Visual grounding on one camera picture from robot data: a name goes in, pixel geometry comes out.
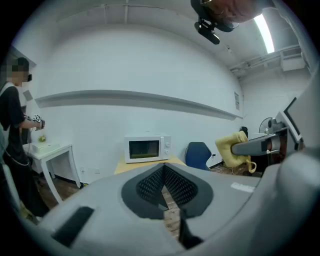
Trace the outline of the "ceiling tube light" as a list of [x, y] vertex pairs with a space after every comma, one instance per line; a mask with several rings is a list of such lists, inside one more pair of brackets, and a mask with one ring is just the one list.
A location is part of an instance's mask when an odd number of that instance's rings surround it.
[[274, 43], [265, 17], [263, 14], [260, 14], [254, 18], [254, 21], [260, 31], [267, 53], [274, 53]]

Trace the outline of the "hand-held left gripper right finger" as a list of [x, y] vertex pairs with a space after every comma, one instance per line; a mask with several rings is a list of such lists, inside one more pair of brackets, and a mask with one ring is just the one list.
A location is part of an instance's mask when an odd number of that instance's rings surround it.
[[165, 176], [177, 179], [183, 199], [173, 197], [181, 210], [180, 251], [162, 256], [256, 256], [255, 222], [247, 202], [259, 178], [232, 176], [164, 163]]

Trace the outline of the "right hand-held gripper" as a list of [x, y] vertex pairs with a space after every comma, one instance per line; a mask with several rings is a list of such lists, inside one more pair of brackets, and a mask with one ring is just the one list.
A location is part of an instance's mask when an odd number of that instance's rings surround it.
[[[280, 137], [286, 137], [281, 142], [282, 154], [292, 154], [305, 148], [304, 140], [292, 116], [289, 114], [290, 107], [295, 103], [297, 97], [293, 97], [290, 103], [281, 110], [276, 117], [267, 119], [264, 133], [279, 134]], [[251, 139], [232, 145], [231, 152], [237, 156], [260, 156], [262, 154], [262, 141], [259, 138]]]

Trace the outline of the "blue chair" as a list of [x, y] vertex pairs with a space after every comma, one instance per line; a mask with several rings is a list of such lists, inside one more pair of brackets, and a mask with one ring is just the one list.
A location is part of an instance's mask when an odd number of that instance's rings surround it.
[[185, 150], [185, 164], [188, 167], [210, 171], [207, 161], [212, 157], [204, 142], [190, 142]]

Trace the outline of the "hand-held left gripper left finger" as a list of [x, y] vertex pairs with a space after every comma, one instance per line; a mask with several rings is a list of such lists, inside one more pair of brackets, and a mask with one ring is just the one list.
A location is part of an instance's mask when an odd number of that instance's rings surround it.
[[181, 256], [165, 227], [163, 164], [99, 179], [54, 207], [41, 231], [75, 256]]

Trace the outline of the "grey office chair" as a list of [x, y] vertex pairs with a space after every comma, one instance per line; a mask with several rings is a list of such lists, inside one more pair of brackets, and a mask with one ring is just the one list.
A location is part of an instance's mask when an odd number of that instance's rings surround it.
[[13, 208], [14, 212], [19, 215], [21, 213], [21, 202], [11, 171], [4, 162], [0, 163], [0, 167], [2, 167], [4, 174], [5, 195], [8, 198], [10, 206]]

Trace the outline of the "white side table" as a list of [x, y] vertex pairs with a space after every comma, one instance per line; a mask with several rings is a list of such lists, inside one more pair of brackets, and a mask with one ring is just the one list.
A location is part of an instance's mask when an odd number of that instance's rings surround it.
[[80, 178], [78, 175], [78, 171], [75, 165], [74, 156], [73, 156], [73, 147], [72, 144], [67, 144], [64, 146], [55, 147], [50, 151], [45, 152], [36, 152], [33, 151], [32, 146], [30, 143], [23, 145], [23, 148], [28, 156], [32, 157], [33, 162], [38, 171], [41, 171], [45, 177], [45, 180], [48, 184], [48, 187], [53, 194], [54, 198], [56, 199], [58, 204], [63, 202], [62, 198], [60, 197], [53, 179], [56, 178], [54, 169], [52, 167], [51, 160], [68, 153], [68, 161], [70, 164], [70, 171], [73, 175], [74, 181], [78, 188], [81, 187]]

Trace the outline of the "white ceiling pipes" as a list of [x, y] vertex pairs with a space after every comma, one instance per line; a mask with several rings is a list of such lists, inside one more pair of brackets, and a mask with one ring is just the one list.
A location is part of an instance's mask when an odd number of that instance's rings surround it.
[[279, 68], [280, 66], [281, 55], [279, 53], [270, 53], [265, 56], [241, 62], [230, 67], [229, 70], [235, 77], [237, 77], [237, 79], [241, 80], [249, 76]]

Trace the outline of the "white flat box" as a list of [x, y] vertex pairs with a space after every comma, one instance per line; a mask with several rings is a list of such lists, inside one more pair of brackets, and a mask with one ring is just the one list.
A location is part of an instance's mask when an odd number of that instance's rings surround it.
[[32, 150], [39, 154], [44, 154], [60, 148], [60, 145], [58, 143], [48, 143], [48, 142], [32, 143], [31, 146], [32, 146]]

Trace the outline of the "white ceiling vent unit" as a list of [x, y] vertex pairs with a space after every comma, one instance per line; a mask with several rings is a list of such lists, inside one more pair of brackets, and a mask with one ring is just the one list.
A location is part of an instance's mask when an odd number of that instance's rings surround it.
[[284, 49], [280, 52], [280, 66], [284, 72], [303, 69], [306, 66], [299, 46]]

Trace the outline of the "white appliance box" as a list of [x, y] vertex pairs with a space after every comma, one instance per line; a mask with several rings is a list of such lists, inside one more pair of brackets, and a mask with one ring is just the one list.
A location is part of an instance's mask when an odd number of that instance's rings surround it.
[[170, 159], [172, 138], [166, 134], [138, 134], [124, 137], [126, 164], [156, 162]]

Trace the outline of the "yellow cloth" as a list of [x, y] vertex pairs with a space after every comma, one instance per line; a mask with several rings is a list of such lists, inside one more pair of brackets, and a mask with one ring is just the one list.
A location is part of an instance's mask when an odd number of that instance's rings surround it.
[[232, 153], [232, 146], [235, 144], [248, 142], [248, 138], [243, 131], [234, 132], [231, 135], [219, 138], [215, 141], [215, 145], [224, 163], [228, 168], [236, 168], [242, 164], [247, 164], [248, 171], [253, 174], [256, 171], [257, 164], [251, 161], [248, 155], [235, 155]]

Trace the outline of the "standing fan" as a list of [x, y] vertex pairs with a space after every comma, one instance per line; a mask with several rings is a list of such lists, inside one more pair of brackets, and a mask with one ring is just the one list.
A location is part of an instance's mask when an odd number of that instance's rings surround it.
[[271, 128], [274, 119], [275, 119], [274, 117], [265, 118], [261, 122], [258, 132], [260, 134], [268, 134], [269, 133], [269, 129]]

